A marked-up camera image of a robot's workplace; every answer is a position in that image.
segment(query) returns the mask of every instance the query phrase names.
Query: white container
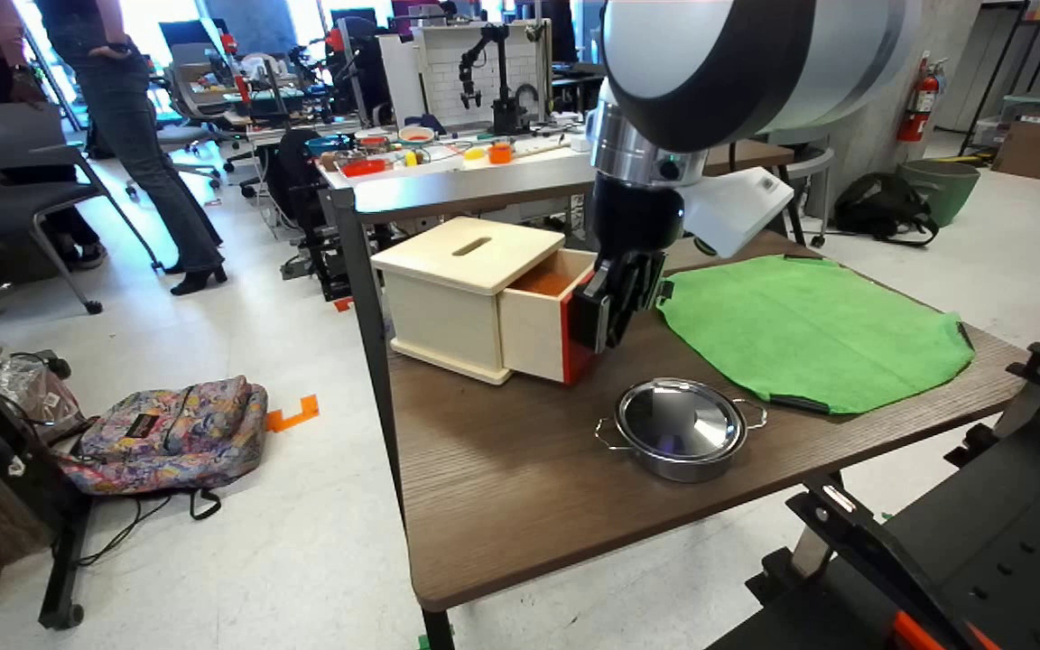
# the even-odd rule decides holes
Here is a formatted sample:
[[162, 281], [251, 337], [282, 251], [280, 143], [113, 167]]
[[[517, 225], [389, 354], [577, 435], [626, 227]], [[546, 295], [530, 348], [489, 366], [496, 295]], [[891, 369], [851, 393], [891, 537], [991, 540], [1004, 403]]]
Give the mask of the white container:
[[560, 249], [562, 233], [496, 220], [447, 220], [375, 256], [399, 354], [505, 382], [503, 292]]
[[596, 251], [560, 249], [503, 295], [505, 366], [574, 386], [594, 354], [570, 343], [570, 295], [594, 279]]

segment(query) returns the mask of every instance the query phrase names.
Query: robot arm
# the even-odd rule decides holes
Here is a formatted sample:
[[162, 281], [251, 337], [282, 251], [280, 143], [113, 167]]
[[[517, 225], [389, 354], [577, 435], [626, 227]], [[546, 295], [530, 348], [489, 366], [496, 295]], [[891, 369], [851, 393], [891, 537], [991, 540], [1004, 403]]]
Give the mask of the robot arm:
[[790, 198], [759, 168], [706, 181], [706, 148], [849, 116], [903, 67], [919, 18], [921, 0], [611, 0], [594, 116], [601, 261], [574, 340], [626, 337], [678, 232], [735, 256]]

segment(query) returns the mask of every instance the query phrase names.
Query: floral backpack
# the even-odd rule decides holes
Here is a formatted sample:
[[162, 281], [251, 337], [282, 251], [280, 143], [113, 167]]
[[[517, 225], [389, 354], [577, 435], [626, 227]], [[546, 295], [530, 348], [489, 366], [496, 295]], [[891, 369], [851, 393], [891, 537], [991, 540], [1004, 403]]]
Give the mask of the floral backpack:
[[266, 391], [242, 374], [188, 391], [123, 396], [87, 433], [56, 449], [62, 474], [87, 493], [193, 491], [193, 515], [215, 515], [215, 488], [263, 459]]

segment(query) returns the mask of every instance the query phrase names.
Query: pot handle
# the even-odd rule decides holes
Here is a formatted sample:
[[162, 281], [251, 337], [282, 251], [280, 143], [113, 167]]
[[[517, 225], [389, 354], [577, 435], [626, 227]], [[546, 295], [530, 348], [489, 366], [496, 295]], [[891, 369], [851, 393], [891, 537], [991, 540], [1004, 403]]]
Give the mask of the pot handle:
[[613, 443], [613, 439], [605, 435], [605, 420], [596, 420], [594, 439], [601, 439], [605, 451], [611, 451], [611, 453], [627, 453], [633, 451], [627, 443]]
[[755, 420], [755, 422], [745, 422], [745, 431], [765, 431], [768, 407], [759, 403], [755, 415], [759, 415], [759, 420]]

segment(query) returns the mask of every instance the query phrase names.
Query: orange tape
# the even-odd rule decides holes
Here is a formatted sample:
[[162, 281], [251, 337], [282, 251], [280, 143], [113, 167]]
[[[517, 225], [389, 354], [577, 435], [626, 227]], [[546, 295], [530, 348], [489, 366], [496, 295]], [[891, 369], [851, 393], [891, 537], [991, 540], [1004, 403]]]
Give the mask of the orange tape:
[[314, 420], [314, 415], [318, 415], [318, 396], [314, 396], [314, 393], [304, 393], [295, 415], [286, 420], [282, 410], [266, 410], [266, 433], [286, 433], [286, 431], [293, 431], [293, 426], [300, 426], [300, 422], [308, 422], [308, 420]]

